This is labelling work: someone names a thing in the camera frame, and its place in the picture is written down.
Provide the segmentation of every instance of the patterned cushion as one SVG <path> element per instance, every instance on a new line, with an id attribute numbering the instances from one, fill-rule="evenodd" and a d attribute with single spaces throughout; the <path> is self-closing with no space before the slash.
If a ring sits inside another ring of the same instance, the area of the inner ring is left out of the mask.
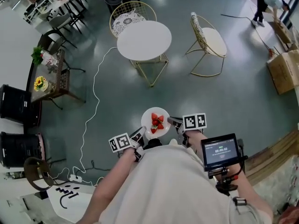
<path id="1" fill-rule="evenodd" d="M 118 37 L 129 24 L 146 20 L 144 17 L 135 13 L 134 11 L 135 10 L 122 14 L 115 19 L 112 25 L 112 33 L 116 37 Z"/>
<path id="2" fill-rule="evenodd" d="M 202 37 L 202 39 L 206 42 L 206 38 L 205 38 L 205 34 L 203 33 L 200 25 L 199 25 L 199 22 L 198 22 L 198 19 L 197 19 L 197 16 L 196 16 L 196 13 L 195 12 L 192 12 L 191 13 L 191 20 L 195 26 L 195 28 L 197 29 L 197 31 L 199 32 L 200 36 Z M 203 49 L 206 49 L 206 45 L 205 44 L 200 44 L 200 46 L 204 46 L 202 47 Z"/>

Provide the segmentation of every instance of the white round table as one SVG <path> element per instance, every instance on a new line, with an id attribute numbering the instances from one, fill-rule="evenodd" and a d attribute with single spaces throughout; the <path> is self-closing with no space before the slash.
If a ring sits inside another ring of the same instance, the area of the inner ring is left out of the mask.
<path id="1" fill-rule="evenodd" d="M 117 49 L 127 59 L 147 61 L 162 55 L 171 44 L 170 30 L 157 21 L 130 24 L 118 36 Z"/>

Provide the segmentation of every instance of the round table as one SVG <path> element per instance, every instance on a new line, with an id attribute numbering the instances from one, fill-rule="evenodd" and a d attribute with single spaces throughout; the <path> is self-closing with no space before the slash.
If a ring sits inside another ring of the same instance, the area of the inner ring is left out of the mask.
<path id="1" fill-rule="evenodd" d="M 157 21 L 141 21 L 130 24 L 119 34 L 117 39 L 117 49 L 119 52 L 125 58 L 137 61 L 137 66 L 151 87 L 154 86 L 156 80 L 168 64 L 168 59 L 164 52 L 169 48 L 170 44 L 170 30 L 164 24 Z M 159 60 L 149 61 L 157 57 L 159 57 Z M 140 66 L 141 61 L 147 61 L 146 63 L 165 62 L 164 67 L 153 83 L 148 80 L 142 70 Z"/>

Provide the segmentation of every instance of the white shirt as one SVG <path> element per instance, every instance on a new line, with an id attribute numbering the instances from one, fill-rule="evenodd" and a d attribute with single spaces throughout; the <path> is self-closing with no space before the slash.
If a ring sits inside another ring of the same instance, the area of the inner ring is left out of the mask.
<path id="1" fill-rule="evenodd" d="M 247 205 L 240 213 L 219 193 L 199 157 L 190 148 L 169 145 L 146 150 L 115 198 L 102 212 L 101 224 L 262 224 Z"/>
<path id="2" fill-rule="evenodd" d="M 264 0 L 264 2 L 273 8 L 281 9 L 282 8 L 282 0 Z"/>

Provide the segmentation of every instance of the small monitor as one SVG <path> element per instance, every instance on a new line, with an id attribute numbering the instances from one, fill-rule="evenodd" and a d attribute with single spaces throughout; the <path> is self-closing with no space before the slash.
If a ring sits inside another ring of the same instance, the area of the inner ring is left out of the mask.
<path id="1" fill-rule="evenodd" d="M 235 134 L 227 134 L 201 141 L 205 171 L 228 167 L 240 162 Z"/>

